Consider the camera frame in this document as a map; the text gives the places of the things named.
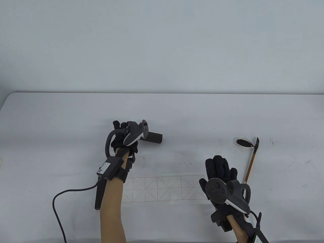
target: fingers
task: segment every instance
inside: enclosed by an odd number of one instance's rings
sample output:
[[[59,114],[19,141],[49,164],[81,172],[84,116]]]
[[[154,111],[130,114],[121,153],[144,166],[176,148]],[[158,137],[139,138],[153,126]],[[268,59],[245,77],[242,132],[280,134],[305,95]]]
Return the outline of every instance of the fingers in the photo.
[[[230,178],[230,171],[228,167],[228,162],[225,158],[223,158],[223,167],[224,167],[224,179],[228,181]]]
[[[216,177],[219,179],[223,179],[225,175],[225,170],[224,170],[224,161],[222,156],[215,155],[213,161],[216,169],[216,175],[217,175]]]
[[[237,180],[237,169],[231,168],[229,179],[230,180]]]
[[[113,121],[112,123],[114,124],[114,129],[119,129],[120,128],[119,121]]]
[[[212,159],[207,159],[205,164],[208,179],[217,177],[214,161]]]
[[[126,123],[126,122],[123,122],[123,123],[121,124],[121,129],[124,129],[125,127],[127,127],[127,123]]]
[[[200,187],[202,188],[202,191],[206,194],[206,196],[207,196],[207,198],[209,200],[210,198],[208,197],[208,195],[206,193],[206,184],[207,184],[207,181],[204,178],[201,178],[199,180],[199,185],[200,185]]]

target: wrist strap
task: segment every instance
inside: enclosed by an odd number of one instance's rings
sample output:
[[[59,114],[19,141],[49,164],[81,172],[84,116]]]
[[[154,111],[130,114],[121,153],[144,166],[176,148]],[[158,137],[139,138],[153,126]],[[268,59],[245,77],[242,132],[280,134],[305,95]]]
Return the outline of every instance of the wrist strap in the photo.
[[[125,183],[127,175],[128,175],[128,172],[125,169],[120,168],[114,177],[121,179]]]
[[[127,152],[129,152],[129,148],[123,147],[123,148],[118,150],[118,152],[116,154],[116,157],[122,158]],[[120,168],[114,177],[117,177],[117,178],[121,179],[125,183],[127,175],[128,175],[128,171],[123,169],[123,168]]]

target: white table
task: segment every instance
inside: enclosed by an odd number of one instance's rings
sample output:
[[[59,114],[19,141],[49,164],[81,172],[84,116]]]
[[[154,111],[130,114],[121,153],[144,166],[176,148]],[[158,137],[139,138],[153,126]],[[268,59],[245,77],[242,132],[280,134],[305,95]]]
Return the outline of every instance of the white table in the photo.
[[[0,242],[61,240],[53,196],[95,184],[112,121],[146,119],[162,144],[140,141],[131,177],[205,173],[227,158],[243,180],[260,138],[249,185],[271,241],[324,239],[324,96],[14,93],[0,112]],[[67,193],[56,206],[67,237],[100,242],[95,190]],[[210,220],[208,202],[139,202],[122,208],[129,241],[234,242]]]

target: white wall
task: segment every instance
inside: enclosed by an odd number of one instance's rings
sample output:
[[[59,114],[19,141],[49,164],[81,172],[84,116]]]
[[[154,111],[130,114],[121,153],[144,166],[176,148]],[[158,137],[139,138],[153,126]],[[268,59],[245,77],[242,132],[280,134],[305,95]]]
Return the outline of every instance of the white wall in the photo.
[[[0,2],[11,91],[324,93],[324,1]]]

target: controller grip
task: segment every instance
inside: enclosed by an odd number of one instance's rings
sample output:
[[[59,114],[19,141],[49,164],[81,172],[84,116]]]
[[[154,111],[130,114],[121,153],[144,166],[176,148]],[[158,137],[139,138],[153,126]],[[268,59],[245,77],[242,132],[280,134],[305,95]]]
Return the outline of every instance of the controller grip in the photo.
[[[160,144],[162,142],[162,137],[163,137],[162,134],[148,132],[147,137],[146,138],[141,137],[140,140]]]

